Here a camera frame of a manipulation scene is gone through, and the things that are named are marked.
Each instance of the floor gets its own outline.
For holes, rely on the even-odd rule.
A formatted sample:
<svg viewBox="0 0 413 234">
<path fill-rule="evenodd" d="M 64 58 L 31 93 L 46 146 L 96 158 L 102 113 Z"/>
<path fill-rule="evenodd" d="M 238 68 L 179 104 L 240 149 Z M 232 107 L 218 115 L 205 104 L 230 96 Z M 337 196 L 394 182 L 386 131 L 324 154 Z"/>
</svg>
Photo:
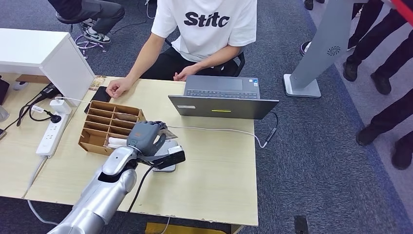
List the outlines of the floor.
<svg viewBox="0 0 413 234">
<path fill-rule="evenodd" d="M 145 22 L 142 2 L 116 2 L 125 6 L 126 16 L 113 32 L 131 23 Z M 0 27 L 68 29 L 55 19 L 47 1 L 0 0 L 0 5 Z M 302 0 L 258 2 L 257 42 L 246 48 L 241 76 L 260 78 L 262 98 L 280 100 L 274 110 L 280 124 L 272 142 L 264 149 L 256 149 L 259 226 L 247 227 L 241 233 L 294 233 L 296 215 L 307 216 L 311 234 L 411 233 L 412 168 L 397 171 L 388 158 L 392 143 L 409 127 L 411 130 L 412 119 L 381 136 L 375 145 L 361 147 L 355 142 L 356 133 L 376 112 L 412 86 L 407 76 L 412 74 L 411 61 L 392 79 L 394 91 L 389 96 L 377 94 L 368 79 L 410 28 L 400 29 L 377 49 L 376 56 L 363 63 L 357 82 L 348 83 L 342 78 L 343 57 L 318 78 L 321 98 L 287 97 L 283 74 L 297 66 L 301 59 L 299 46 L 314 36 L 325 6 L 315 3 L 315 9 L 308 12 Z M 153 15 L 154 10 L 151 5 L 149 14 Z M 150 26 L 151 20 L 147 20 L 126 27 L 111 35 L 107 53 L 92 51 L 88 63 L 95 74 L 125 76 L 148 37 Z M 272 116 L 256 121 L 255 133 L 264 138 L 274 124 Z M 37 221 L 23 200 L 0 197 L 0 207 L 0 234 L 40 234 L 52 228 Z M 45 219 L 53 221 L 60 221 L 70 210 L 69 206 L 38 202 L 35 207 Z M 112 224 L 122 216 L 117 213 Z M 102 233 L 143 233 L 148 221 L 166 223 L 167 219 L 133 214 L 122 229 L 112 230 L 111 224 Z M 176 218 L 171 223 L 229 230 L 228 225 Z"/>
</svg>

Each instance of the gray laptop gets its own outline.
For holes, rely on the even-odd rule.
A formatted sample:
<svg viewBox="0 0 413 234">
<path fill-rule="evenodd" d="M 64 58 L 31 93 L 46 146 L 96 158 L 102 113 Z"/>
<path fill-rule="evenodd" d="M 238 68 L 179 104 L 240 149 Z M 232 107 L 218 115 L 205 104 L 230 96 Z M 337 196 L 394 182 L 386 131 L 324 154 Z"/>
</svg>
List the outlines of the gray laptop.
<svg viewBox="0 0 413 234">
<path fill-rule="evenodd" d="M 168 96 L 182 116 L 262 119 L 278 100 L 260 99 L 257 78 L 188 76 L 184 96 Z"/>
</svg>

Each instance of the silver robotic arm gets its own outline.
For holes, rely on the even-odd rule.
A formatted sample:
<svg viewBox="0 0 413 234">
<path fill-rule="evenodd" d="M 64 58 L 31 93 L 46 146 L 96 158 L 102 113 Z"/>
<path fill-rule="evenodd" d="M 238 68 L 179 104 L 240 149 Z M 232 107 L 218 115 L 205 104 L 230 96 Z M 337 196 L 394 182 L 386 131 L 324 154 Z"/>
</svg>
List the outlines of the silver robotic arm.
<svg viewBox="0 0 413 234">
<path fill-rule="evenodd" d="M 136 184 L 135 169 L 144 163 L 158 169 L 185 161 L 181 146 L 156 156 L 166 136 L 156 136 L 167 128 L 162 122 L 138 122 L 127 139 L 127 146 L 114 150 L 82 191 L 79 201 L 66 218 L 48 234 L 98 234 Z"/>
</svg>

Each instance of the white t-shirt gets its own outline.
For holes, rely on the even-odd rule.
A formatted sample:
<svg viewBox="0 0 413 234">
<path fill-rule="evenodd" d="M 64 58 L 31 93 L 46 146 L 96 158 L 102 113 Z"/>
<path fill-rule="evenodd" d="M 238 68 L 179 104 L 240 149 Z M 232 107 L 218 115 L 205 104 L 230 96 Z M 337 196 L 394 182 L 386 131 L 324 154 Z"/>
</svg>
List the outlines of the white t-shirt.
<svg viewBox="0 0 413 234">
<path fill-rule="evenodd" d="M 152 33 L 172 42 L 183 58 L 200 62 L 218 50 L 255 42 L 257 0 L 158 0 Z"/>
</svg>

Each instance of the person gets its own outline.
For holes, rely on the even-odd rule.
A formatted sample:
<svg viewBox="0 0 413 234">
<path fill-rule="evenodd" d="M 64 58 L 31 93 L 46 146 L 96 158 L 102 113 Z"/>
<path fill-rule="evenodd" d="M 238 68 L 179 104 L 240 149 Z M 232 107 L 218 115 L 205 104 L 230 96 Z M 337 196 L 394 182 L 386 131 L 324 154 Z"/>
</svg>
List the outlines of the person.
<svg viewBox="0 0 413 234">
<path fill-rule="evenodd" d="M 381 0 L 369 0 L 367 3 L 355 3 L 353 6 L 353 13 L 351 19 L 353 20 L 357 13 L 363 8 L 358 21 L 354 34 L 350 37 L 347 50 L 354 49 L 360 40 L 367 34 L 372 27 L 378 16 L 384 3 Z M 307 53 L 308 48 L 311 45 L 311 41 L 303 43 L 300 47 L 300 53 L 302 56 Z"/>
<path fill-rule="evenodd" d="M 160 54 L 165 38 L 178 27 L 181 35 Z M 158 0 L 151 35 L 125 78 L 106 92 L 119 97 L 139 79 L 185 81 L 189 75 L 217 75 L 212 69 L 255 42 L 257 0 Z"/>
<path fill-rule="evenodd" d="M 317 2 L 319 2 L 319 3 L 324 3 L 325 2 L 325 0 L 316 0 Z M 305 0 L 304 1 L 304 7 L 307 9 L 307 10 L 313 10 L 313 8 L 314 8 L 314 3 L 313 3 L 313 0 Z"/>
<path fill-rule="evenodd" d="M 399 123 L 413 115 L 413 89 L 395 103 L 374 116 L 370 125 L 361 130 L 356 141 L 361 146 L 371 144 L 380 134 L 390 131 Z M 412 162 L 413 131 L 395 143 L 392 164 L 399 170 L 407 169 Z"/>
<path fill-rule="evenodd" d="M 358 43 L 358 46 L 343 63 L 343 76 L 348 81 L 357 79 L 358 66 L 384 41 L 391 33 L 406 24 L 407 21 L 394 9 L 377 24 L 371 31 Z M 391 92 L 392 86 L 390 78 L 411 58 L 413 58 L 413 31 L 408 38 L 387 58 L 371 78 L 377 91 L 383 95 Z"/>
<path fill-rule="evenodd" d="M 125 15 L 122 5 L 100 0 L 48 0 L 59 15 L 67 20 L 85 19 L 81 24 L 85 38 L 109 43 L 110 30 Z"/>
</svg>

